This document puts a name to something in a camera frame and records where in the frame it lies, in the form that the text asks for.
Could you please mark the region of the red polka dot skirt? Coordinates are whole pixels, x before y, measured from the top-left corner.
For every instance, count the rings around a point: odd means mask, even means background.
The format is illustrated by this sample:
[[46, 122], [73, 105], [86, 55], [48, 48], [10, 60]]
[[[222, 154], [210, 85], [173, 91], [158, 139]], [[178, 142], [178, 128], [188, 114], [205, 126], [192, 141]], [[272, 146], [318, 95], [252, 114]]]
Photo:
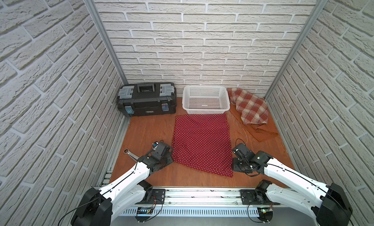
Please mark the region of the red polka dot skirt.
[[226, 114], [177, 116], [172, 148], [174, 162], [199, 171], [233, 177]]

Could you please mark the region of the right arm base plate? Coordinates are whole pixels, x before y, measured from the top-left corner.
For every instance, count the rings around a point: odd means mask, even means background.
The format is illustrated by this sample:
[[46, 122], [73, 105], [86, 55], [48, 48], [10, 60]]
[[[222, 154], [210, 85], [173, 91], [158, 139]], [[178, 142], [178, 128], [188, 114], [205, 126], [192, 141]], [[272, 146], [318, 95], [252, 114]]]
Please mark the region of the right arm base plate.
[[279, 203], [273, 203], [269, 200], [266, 195], [266, 190], [258, 189], [241, 189], [239, 190], [240, 197], [243, 205], [261, 205], [270, 206], [271, 204], [280, 205]]

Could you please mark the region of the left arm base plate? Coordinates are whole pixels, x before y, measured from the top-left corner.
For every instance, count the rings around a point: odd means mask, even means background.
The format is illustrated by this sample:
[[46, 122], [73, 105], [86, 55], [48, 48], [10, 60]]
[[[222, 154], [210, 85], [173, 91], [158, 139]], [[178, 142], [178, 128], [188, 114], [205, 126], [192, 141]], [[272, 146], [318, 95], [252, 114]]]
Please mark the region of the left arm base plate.
[[141, 205], [146, 204], [164, 204], [165, 202], [166, 189], [152, 189], [147, 191], [143, 200], [139, 202]]

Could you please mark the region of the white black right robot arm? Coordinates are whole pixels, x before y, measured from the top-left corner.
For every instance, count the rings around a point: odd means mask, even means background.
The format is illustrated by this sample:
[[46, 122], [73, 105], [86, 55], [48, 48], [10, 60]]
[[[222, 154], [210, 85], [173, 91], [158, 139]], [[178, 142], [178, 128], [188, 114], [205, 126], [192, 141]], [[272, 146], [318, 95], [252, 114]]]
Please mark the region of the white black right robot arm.
[[255, 203], [285, 205], [310, 216], [320, 226], [347, 226], [352, 222], [353, 209], [338, 184], [327, 185], [313, 180], [268, 153], [253, 153], [243, 143], [236, 145], [232, 151], [236, 156], [232, 161], [233, 171], [250, 177], [263, 174], [288, 187], [285, 189], [271, 181], [262, 180], [252, 194]]

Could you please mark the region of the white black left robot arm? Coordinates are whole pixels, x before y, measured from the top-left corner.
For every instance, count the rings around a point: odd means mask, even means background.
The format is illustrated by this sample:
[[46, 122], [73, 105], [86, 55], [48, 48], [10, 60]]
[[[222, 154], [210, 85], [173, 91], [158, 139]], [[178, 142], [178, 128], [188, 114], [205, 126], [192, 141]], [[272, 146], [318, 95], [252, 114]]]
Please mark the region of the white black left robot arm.
[[146, 179], [153, 173], [173, 163], [173, 148], [163, 142], [155, 142], [150, 151], [138, 157], [125, 149], [135, 165], [110, 184], [99, 189], [87, 190], [79, 206], [74, 210], [72, 226], [109, 226], [128, 207], [149, 199], [152, 185]]

